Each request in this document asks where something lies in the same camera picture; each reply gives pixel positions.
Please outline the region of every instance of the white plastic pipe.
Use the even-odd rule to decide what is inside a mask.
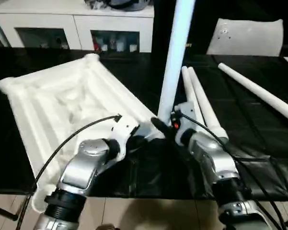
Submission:
[[[183,77],[183,83],[184,83],[184,89],[185,89],[185,94],[186,94],[186,98],[188,102],[192,102],[194,104],[194,111],[195,111],[195,115],[196,115],[196,121],[198,121],[199,123],[203,124],[204,126],[205,121],[203,119],[199,104],[198,104],[198,100],[192,85],[192,81],[188,72],[188,69],[186,66],[183,66],[181,69],[182,72],[182,77]],[[196,131],[199,132],[204,132],[207,133],[207,131],[205,131],[202,127],[197,126],[196,127]]]
[[[278,110],[282,115],[288,119],[288,104],[279,99],[278,97],[271,94],[269,91],[263,89],[261,86],[252,82],[248,78],[244,77],[237,71],[231,69],[229,66],[224,63],[219,64],[219,69],[227,73],[230,77],[235,79],[239,84],[243,85],[245,88],[249,89],[255,95],[260,97],[263,101],[268,103],[274,109]]]
[[[177,0],[158,117],[169,123],[196,0]]]
[[[198,103],[200,105],[200,109],[202,115],[205,119],[207,127],[215,133],[215,135],[219,138],[222,138],[223,141],[228,141],[228,135],[226,131],[220,126],[220,123],[214,113],[214,110],[206,96],[204,89],[201,86],[201,83],[193,69],[193,67],[188,68],[191,81],[193,84],[193,88],[195,90],[196,97],[198,99]]]

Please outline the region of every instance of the tiled floor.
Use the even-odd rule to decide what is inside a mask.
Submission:
[[[15,213],[23,196],[0,195],[0,207]],[[276,202],[288,220],[288,202]],[[268,202],[263,206],[276,218]],[[32,230],[38,214],[29,206],[22,230]],[[94,230],[112,223],[121,230],[221,230],[214,201],[89,198],[82,212],[79,230]],[[0,230],[14,230],[16,222],[0,216]]]

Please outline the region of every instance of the white tube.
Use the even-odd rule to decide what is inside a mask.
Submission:
[[[274,109],[278,110],[288,119],[288,104],[282,101],[281,99],[277,98],[269,91],[263,89],[261,86],[257,85],[256,83],[252,82],[248,78],[244,77],[237,71],[231,69],[229,66],[226,66],[224,63],[219,64],[219,69],[227,73],[230,77],[235,79],[239,84],[243,85],[245,88],[249,89],[255,95],[260,97],[263,101],[268,103]]]
[[[177,0],[158,117],[169,123],[196,0]]]
[[[184,89],[185,89],[185,94],[186,94],[187,101],[188,102],[193,102],[193,104],[194,104],[194,111],[195,111],[195,115],[196,115],[196,121],[198,121],[199,123],[201,123],[201,124],[203,124],[205,126],[206,124],[205,124],[205,121],[203,120],[203,117],[202,117],[202,113],[201,113],[201,110],[200,110],[200,107],[199,107],[199,104],[198,104],[198,101],[197,101],[197,97],[196,97],[196,94],[195,94],[195,91],[194,91],[194,88],[193,88],[193,85],[192,85],[192,81],[191,81],[188,69],[187,69],[186,66],[183,66],[181,71],[182,71],[182,77],[183,77],[183,83],[184,83]],[[200,126],[196,127],[196,131],[197,132],[201,131],[201,132],[204,132],[204,133],[208,134],[208,132],[205,131]]]
[[[191,81],[193,84],[193,88],[195,90],[196,97],[198,99],[198,103],[200,105],[200,109],[202,115],[205,119],[207,127],[215,133],[215,135],[219,138],[222,138],[223,141],[228,141],[228,135],[226,131],[220,126],[220,123],[214,113],[214,110],[206,96],[205,91],[203,90],[201,83],[193,69],[193,67],[188,68]]]

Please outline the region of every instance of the white plastic tray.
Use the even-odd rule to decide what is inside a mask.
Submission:
[[[152,137],[155,116],[100,62],[82,59],[0,81],[7,94],[32,170],[36,176],[61,142],[85,124],[109,116],[130,115],[140,123],[137,134]],[[68,143],[41,177],[38,186],[56,184],[62,169],[83,139],[107,138],[111,120],[99,123]]]

